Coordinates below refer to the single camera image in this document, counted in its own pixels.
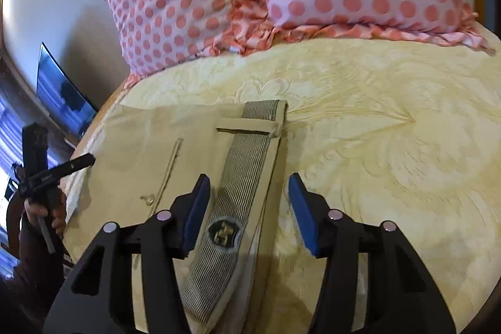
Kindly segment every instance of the khaki garment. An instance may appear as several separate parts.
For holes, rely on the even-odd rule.
[[[194,333],[209,332],[218,323],[216,332],[226,332],[221,315],[222,320],[239,315],[243,330],[249,304],[258,307],[264,293],[284,174],[274,166],[285,109],[284,101],[153,110],[117,106],[94,144],[96,164],[87,172],[65,235],[71,255],[80,258],[108,221],[125,227],[168,209],[205,173],[211,199],[195,250],[174,262],[176,277]],[[210,225],[227,215],[239,226],[230,249],[216,245],[209,234]],[[146,331],[140,259],[134,265],[136,326]],[[211,276],[217,290],[207,291]],[[224,313],[228,303],[231,312]]]

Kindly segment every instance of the blue rubber pad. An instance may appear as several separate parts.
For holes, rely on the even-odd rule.
[[[183,228],[183,247],[184,253],[188,253],[195,248],[196,238],[199,236],[200,227],[204,220],[205,210],[210,198],[210,180],[203,175],[197,181],[192,192],[195,199],[191,204],[190,211],[186,217]]]
[[[306,195],[309,194],[297,173],[289,177],[289,198],[296,215],[297,224],[301,231],[302,240],[313,256],[320,251],[318,245],[318,228],[307,204]]]

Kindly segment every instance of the flat screen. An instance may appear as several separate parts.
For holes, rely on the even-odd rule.
[[[77,90],[42,43],[38,61],[37,97],[52,119],[78,140],[96,116],[96,110]]]

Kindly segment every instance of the bed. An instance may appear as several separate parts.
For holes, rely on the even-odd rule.
[[[92,151],[118,105],[286,100],[284,177],[298,172],[331,208],[356,221],[394,220],[437,282],[457,331],[491,332],[501,274],[501,41],[476,28],[492,52],[319,36],[276,40],[245,57],[186,62],[117,90],[75,155]],[[76,239],[84,228],[76,211],[84,177],[65,182],[65,244],[74,260],[85,249]],[[307,332],[324,268],[302,243],[284,187],[256,332]]]

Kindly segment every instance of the white wall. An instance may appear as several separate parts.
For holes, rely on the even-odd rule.
[[[42,42],[97,106],[128,75],[104,0],[3,0],[3,24],[6,48],[33,90]]]

